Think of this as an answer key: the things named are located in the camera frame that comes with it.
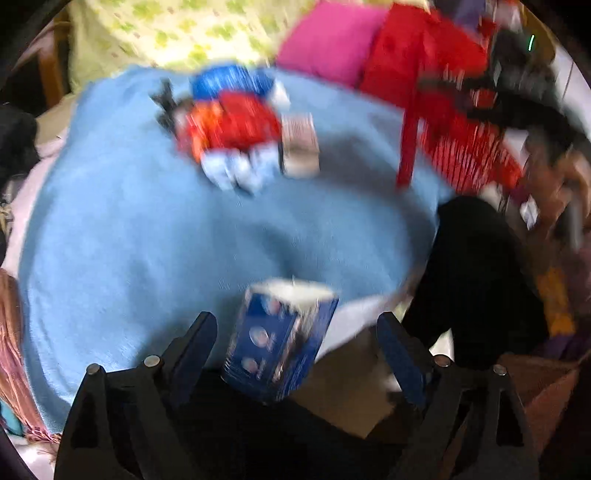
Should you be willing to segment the blue Pepsi carton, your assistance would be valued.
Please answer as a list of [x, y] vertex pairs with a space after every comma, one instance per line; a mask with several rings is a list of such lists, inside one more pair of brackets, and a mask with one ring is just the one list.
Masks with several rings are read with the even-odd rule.
[[283, 400], [304, 382], [339, 304], [328, 286], [270, 279], [246, 289], [222, 378], [262, 402]]

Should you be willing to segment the small red white box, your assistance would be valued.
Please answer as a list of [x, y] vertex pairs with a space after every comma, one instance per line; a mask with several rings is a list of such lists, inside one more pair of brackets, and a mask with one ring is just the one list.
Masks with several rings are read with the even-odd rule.
[[283, 114], [280, 125], [283, 174], [297, 179], [317, 176], [320, 146], [311, 114]]

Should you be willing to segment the blue plastic bag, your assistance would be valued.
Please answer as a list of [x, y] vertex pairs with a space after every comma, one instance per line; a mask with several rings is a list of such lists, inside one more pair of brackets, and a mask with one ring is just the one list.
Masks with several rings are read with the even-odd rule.
[[195, 101], [215, 100], [222, 91], [236, 91], [266, 97], [274, 80], [260, 69], [228, 63], [202, 69], [190, 79], [190, 92]]

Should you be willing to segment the light blue blanket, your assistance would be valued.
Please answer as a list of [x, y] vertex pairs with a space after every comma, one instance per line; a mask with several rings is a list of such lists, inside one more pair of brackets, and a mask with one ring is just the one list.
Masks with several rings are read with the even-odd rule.
[[29, 220], [18, 267], [25, 371], [46, 428], [60, 432], [90, 363], [125, 370], [162, 352], [202, 311], [224, 359], [250, 284], [295, 278], [339, 294], [322, 353], [377, 319], [427, 259], [452, 189], [419, 159], [396, 186], [402, 115], [284, 70], [290, 109], [311, 114], [320, 173], [256, 195], [221, 191], [181, 155], [151, 100], [163, 70], [91, 84]]

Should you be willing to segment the white blue wrapper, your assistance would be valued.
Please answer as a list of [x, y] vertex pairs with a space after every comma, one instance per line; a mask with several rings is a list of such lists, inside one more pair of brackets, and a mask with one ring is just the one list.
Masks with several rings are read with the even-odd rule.
[[250, 195], [259, 194], [280, 177], [280, 146], [277, 143], [254, 145], [246, 152], [236, 149], [212, 149], [201, 156], [205, 177], [222, 191], [238, 188]]

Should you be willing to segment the red snack wrapper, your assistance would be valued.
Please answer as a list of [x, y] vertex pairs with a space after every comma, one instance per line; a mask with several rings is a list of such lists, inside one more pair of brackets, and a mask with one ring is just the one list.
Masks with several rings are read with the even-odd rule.
[[240, 152], [281, 139], [280, 119], [256, 95], [223, 90], [217, 100], [190, 101], [174, 127], [177, 147], [199, 163], [217, 149]]

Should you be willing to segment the red Nilrich shopping bag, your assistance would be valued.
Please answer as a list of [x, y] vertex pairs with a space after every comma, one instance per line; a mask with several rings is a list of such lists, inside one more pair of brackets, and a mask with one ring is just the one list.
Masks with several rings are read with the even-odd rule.
[[370, 50], [360, 90], [403, 109], [396, 184], [410, 185], [417, 152], [459, 194], [490, 183], [514, 189], [522, 168], [499, 128], [471, 120], [455, 93], [421, 86], [421, 79], [465, 80], [484, 74], [486, 44], [435, 11], [394, 3]]

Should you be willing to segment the green clover patterned quilt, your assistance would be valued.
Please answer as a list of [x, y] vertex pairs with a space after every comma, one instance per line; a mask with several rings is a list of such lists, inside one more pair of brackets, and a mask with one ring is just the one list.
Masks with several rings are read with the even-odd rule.
[[69, 82], [79, 92], [130, 65], [194, 71], [269, 64], [314, 1], [72, 1]]

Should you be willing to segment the pink pillow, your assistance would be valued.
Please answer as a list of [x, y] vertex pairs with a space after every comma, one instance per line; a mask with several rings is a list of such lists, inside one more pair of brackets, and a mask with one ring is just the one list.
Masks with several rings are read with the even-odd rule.
[[276, 54], [276, 66], [356, 88], [385, 7], [321, 1], [290, 31]]

